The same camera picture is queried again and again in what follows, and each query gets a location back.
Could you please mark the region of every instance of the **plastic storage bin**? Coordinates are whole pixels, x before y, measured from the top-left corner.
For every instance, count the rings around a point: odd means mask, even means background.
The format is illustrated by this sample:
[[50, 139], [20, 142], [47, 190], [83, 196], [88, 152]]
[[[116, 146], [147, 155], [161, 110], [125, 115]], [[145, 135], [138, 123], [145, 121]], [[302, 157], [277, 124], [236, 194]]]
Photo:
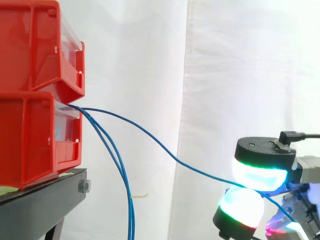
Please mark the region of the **plastic storage bin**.
[[0, 91], [85, 95], [85, 46], [55, 0], [0, 0]]
[[24, 189], [81, 164], [82, 114], [49, 92], [0, 92], [0, 186]]

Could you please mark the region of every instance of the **black connector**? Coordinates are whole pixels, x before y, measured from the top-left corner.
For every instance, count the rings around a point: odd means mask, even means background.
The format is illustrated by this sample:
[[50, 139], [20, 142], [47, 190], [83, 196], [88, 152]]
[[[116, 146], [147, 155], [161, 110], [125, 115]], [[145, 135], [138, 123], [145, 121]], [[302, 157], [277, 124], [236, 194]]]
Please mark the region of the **black connector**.
[[290, 146], [291, 143], [300, 142], [306, 138], [307, 135], [304, 132], [282, 131], [279, 136], [279, 142]]

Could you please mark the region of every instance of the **white fabric backdrop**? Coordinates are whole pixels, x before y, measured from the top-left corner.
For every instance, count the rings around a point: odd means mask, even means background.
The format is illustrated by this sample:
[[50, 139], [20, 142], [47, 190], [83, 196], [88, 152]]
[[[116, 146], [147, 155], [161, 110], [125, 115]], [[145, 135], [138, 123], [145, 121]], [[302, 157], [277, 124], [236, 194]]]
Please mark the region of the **white fabric backdrop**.
[[[113, 111], [177, 152], [186, 43], [186, 0], [60, 0], [85, 43], [85, 97], [77, 104]], [[148, 136], [92, 113], [114, 138], [135, 199], [136, 239], [168, 236], [175, 162]], [[92, 189], [64, 222], [61, 240], [127, 239], [127, 195], [120, 174], [83, 121], [83, 168]]]
[[[239, 138], [320, 132], [319, 12], [317, 0], [189, 0], [180, 159], [232, 180]], [[298, 154], [320, 155], [316, 144]], [[227, 187], [177, 165], [169, 239], [219, 239]], [[276, 210], [266, 202], [257, 237]]]

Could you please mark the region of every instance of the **bolt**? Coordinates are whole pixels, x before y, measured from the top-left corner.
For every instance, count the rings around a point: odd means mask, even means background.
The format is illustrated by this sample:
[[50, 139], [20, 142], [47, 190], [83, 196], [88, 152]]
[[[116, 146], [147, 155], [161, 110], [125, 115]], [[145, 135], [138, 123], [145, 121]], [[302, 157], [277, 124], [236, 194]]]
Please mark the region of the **bolt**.
[[83, 194], [89, 193], [91, 190], [91, 181], [90, 180], [81, 180], [79, 183], [79, 192]]

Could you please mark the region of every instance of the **blue cable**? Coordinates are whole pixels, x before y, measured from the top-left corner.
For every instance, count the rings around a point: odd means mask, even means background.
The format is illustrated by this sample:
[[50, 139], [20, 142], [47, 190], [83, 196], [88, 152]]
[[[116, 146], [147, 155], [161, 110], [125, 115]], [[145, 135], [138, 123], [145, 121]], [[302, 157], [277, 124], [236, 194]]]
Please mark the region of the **blue cable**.
[[[126, 169], [125, 169], [125, 165], [123, 163], [123, 160], [122, 160], [122, 157], [119, 153], [119, 150], [115, 144], [115, 142], [112, 140], [111, 136], [106, 132], [106, 130], [88, 113], [86, 112], [85, 110], [83, 110], [84, 113], [86, 113], [90, 118], [91, 120], [94, 122], [94, 124], [101, 130], [101, 132], [108, 138], [108, 140], [110, 141], [114, 151], [115, 151], [115, 154], [117, 155], [118, 159], [119, 159], [119, 163], [120, 163], [120, 166], [121, 166], [121, 169], [122, 169], [122, 174], [123, 174], [123, 181], [124, 181], [124, 184], [125, 186], [130, 186], [129, 185], [129, 181], [128, 181], [128, 177], [127, 177], [127, 173], [126, 173]], [[132, 201], [132, 198], [131, 198], [131, 191], [130, 191], [130, 188], [127, 187], [127, 190], [128, 190], [128, 204], [131, 205], [131, 211], [129, 209], [129, 221], [132, 221], [131, 224], [132, 224], [132, 232], [131, 232], [131, 239], [132, 240], [135, 240], [135, 231], [136, 231], [136, 220], [135, 220], [135, 210], [134, 210], [134, 204], [133, 204], [133, 201]]]
[[[233, 182], [233, 181], [230, 181], [230, 180], [226, 180], [226, 179], [223, 179], [223, 178], [219, 178], [219, 177], [216, 177], [216, 176], [213, 176], [213, 175], [210, 175], [206, 172], [203, 172], [201, 170], [198, 170], [186, 163], [184, 163], [183, 161], [180, 161], [172, 152], [169, 151], [169, 149], [166, 148], [166, 146], [164, 146], [154, 135], [152, 135], [150, 132], [148, 132], [146, 129], [144, 129], [142, 126], [140, 126], [139, 124], [135, 123], [134, 121], [131, 121], [123, 116], [120, 116], [118, 114], [115, 114], [113, 112], [110, 112], [110, 111], [106, 111], [106, 110], [101, 110], [101, 109], [97, 109], [97, 108], [90, 108], [90, 107], [83, 107], [82, 108], [83, 110], [86, 110], [86, 111], [94, 111], [94, 112], [100, 112], [100, 113], [104, 113], [104, 114], [109, 114], [111, 116], [114, 116], [118, 119], [121, 119], [121, 120], [124, 120], [132, 125], [134, 125], [135, 127], [137, 127], [138, 129], [142, 130], [145, 134], [147, 134], [149, 137], [151, 137], [154, 141], [156, 141], [157, 144], [159, 144], [176, 162], [178, 162], [179, 164], [181, 164], [182, 166], [196, 172], [196, 173], [199, 173], [201, 175], [204, 175], [208, 178], [211, 178], [211, 179], [214, 179], [214, 180], [217, 180], [217, 181], [220, 181], [220, 182], [223, 182], [223, 183], [227, 183], [227, 184], [231, 184], [231, 185], [235, 185], [235, 186], [238, 186], [238, 187], [241, 187], [241, 188], [245, 188], [245, 186], [239, 184], [239, 183], [236, 183], [236, 182]], [[295, 219], [289, 214], [287, 213], [287, 211], [279, 204], [277, 203], [276, 201], [274, 201], [271, 197], [269, 197], [268, 195], [266, 195], [265, 193], [261, 192], [261, 191], [258, 191], [256, 190], [257, 193], [259, 193], [260, 195], [264, 196], [266, 199], [268, 199], [271, 203], [273, 203], [274, 205], [276, 205], [282, 212], [283, 214], [285, 214], [292, 222], [296, 222]]]
[[[119, 170], [119, 173], [123, 179], [124, 185], [126, 187], [126, 191], [127, 191], [127, 198], [128, 198], [128, 236], [127, 239], [128, 240], [134, 240], [135, 239], [135, 228], [136, 228], [136, 221], [135, 221], [135, 212], [134, 212], [134, 205], [133, 205], [133, 201], [131, 198], [131, 192], [130, 192], [130, 186], [129, 186], [129, 181], [128, 181], [128, 177], [127, 177], [127, 173], [125, 170], [125, 166], [123, 164], [122, 158], [120, 156], [120, 153], [114, 143], [114, 141], [112, 140], [112, 138], [110, 137], [110, 135], [103, 129], [103, 127], [101, 127], [99, 125], [99, 123], [89, 114], [87, 113], [85, 110], [83, 110], [82, 108], [78, 107], [78, 106], [74, 106], [74, 105], [69, 105], [70, 107], [78, 110], [79, 112], [81, 112], [87, 119], [88, 121], [91, 123], [91, 125], [94, 127], [95, 131], [98, 133], [100, 139], [102, 140], [103, 144], [105, 145], [105, 147], [107, 148], [108, 152], [110, 153], [116, 167]], [[110, 141], [118, 159], [119, 159], [119, 163], [115, 157], [115, 155], [113, 154], [113, 152], [111, 151], [109, 145], [107, 144], [106, 140], [104, 139], [104, 137], [102, 136], [101, 132], [99, 131], [99, 129], [104, 133], [104, 135], [108, 138], [108, 140]]]

